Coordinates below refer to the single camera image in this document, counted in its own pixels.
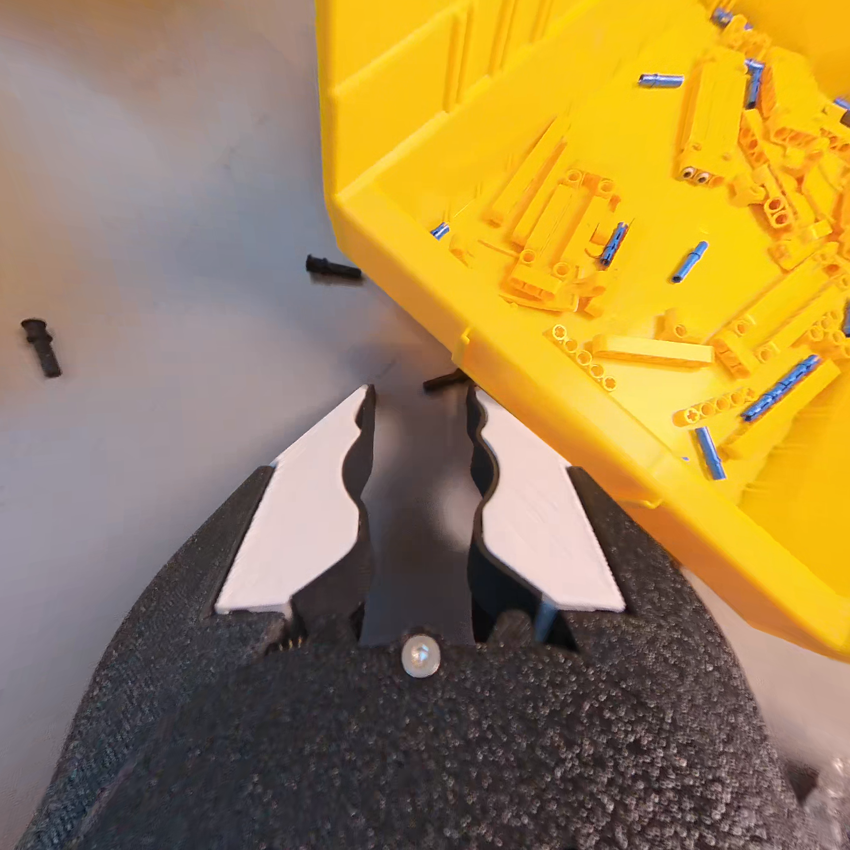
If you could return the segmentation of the yellow plastic bin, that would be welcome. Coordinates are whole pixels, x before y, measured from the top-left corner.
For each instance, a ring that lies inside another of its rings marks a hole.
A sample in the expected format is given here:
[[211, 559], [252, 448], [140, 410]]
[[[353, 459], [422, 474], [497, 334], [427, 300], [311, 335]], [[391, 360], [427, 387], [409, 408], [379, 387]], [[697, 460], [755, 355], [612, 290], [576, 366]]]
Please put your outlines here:
[[317, 2], [344, 252], [764, 632], [848, 662], [848, 2]]

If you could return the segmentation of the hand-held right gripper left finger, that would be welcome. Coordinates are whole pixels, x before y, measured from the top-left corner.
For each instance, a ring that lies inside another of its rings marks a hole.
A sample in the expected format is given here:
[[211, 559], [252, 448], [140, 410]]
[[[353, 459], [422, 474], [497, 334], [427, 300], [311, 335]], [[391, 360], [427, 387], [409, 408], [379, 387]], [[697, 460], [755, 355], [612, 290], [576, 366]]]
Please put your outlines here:
[[359, 639], [374, 571], [363, 493], [375, 424], [376, 388], [362, 385], [275, 458], [216, 614], [280, 614], [291, 635], [338, 626]]

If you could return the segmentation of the black connector pin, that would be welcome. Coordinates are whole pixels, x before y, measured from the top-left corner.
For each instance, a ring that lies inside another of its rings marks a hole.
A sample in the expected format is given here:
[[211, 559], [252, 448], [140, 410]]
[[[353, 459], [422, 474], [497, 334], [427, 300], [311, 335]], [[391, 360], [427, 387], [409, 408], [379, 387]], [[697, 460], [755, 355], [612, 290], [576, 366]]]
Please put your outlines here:
[[315, 257], [309, 254], [305, 260], [305, 270], [309, 274], [322, 277], [338, 278], [346, 281], [361, 281], [362, 270], [356, 266], [337, 263], [326, 258]]
[[37, 356], [43, 376], [48, 379], [61, 377], [62, 369], [54, 352], [54, 339], [48, 331], [47, 323], [38, 318], [28, 318], [21, 321], [20, 326], [26, 335], [27, 344]]

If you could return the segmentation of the grey desk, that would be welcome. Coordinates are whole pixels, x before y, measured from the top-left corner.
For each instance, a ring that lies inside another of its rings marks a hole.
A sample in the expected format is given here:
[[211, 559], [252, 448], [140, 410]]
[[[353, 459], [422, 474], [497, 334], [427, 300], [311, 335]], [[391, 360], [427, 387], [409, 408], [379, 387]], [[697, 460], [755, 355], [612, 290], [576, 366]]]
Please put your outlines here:
[[[2, 848], [812, 848], [722, 631], [571, 472], [623, 614], [479, 643], [467, 391], [331, 249], [312, 2], [2, 2]], [[61, 377], [20, 323], [44, 320]], [[214, 603], [376, 388], [359, 639]]]

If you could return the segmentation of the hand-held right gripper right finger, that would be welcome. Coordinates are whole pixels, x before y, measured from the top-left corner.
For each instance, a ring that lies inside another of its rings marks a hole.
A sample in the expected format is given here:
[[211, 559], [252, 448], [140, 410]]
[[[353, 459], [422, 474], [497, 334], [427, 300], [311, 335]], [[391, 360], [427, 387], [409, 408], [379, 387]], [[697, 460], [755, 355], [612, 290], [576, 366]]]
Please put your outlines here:
[[467, 433], [480, 495], [467, 561], [475, 639], [511, 611], [535, 641], [571, 641], [569, 612], [625, 613], [576, 469], [481, 388], [467, 393]]

